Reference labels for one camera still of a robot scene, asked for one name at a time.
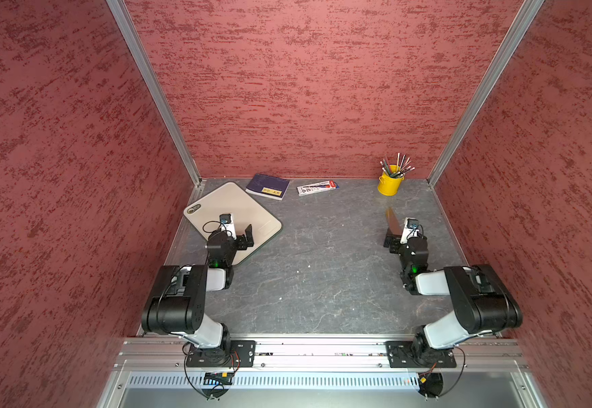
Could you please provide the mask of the knife with cream handle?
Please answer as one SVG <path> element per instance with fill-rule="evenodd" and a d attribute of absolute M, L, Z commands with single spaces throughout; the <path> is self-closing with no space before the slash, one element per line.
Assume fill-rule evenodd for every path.
<path fill-rule="evenodd" d="M 403 226 L 396 216 L 396 212 L 392 207 L 388 207 L 385 212 L 389 235 L 399 241 L 402 238 Z"/>

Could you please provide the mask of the beige cutting board green rim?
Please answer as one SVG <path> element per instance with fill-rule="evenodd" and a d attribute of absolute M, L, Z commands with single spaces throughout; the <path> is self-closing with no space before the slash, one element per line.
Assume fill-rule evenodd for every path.
<path fill-rule="evenodd" d="M 188 205 L 183 214 L 204 239 L 219 226 L 222 214 L 231 214 L 238 236 L 241 236 L 250 224 L 255 244 L 252 248 L 237 252 L 233 260 L 234 265 L 243 263 L 282 230 L 279 219 L 233 182 L 225 183 Z"/>

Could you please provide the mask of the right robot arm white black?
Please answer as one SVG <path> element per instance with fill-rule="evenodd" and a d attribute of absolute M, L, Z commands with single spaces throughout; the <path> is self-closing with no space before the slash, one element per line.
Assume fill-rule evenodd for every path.
<path fill-rule="evenodd" d="M 428 268 L 425 236 L 387 231 L 384 247 L 399 256 L 403 287 L 414 296 L 449 297 L 452 311 L 420 326 L 412 340 L 385 343 L 389 366 L 455 368 L 459 343 L 521 326 L 520 306 L 490 265 Z"/>

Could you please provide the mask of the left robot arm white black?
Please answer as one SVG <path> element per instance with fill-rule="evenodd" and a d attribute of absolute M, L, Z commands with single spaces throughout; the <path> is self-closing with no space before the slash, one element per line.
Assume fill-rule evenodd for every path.
<path fill-rule="evenodd" d="M 227 326 L 205 313 L 206 294 L 228 289 L 237 252 L 255 245 L 253 228 L 233 236 L 223 224 L 209 233 L 202 265 L 161 267 L 141 314 L 145 333 L 175 336 L 183 347 L 186 367 L 252 367 L 256 343 L 233 340 Z"/>

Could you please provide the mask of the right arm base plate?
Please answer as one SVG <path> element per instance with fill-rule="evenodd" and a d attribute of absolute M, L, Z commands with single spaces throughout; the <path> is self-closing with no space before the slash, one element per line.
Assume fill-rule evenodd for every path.
<path fill-rule="evenodd" d="M 452 350 L 435 350 L 414 341 L 388 341 L 386 355 L 391 368 L 430 369 L 456 368 Z"/>

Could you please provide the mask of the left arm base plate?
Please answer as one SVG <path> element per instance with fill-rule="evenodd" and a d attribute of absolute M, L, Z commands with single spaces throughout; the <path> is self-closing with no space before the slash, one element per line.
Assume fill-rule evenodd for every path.
<path fill-rule="evenodd" d="M 185 366 L 235 370 L 252 367 L 255 363 L 257 343 L 253 340 L 231 340 L 218 348 L 195 348 L 186 351 Z"/>

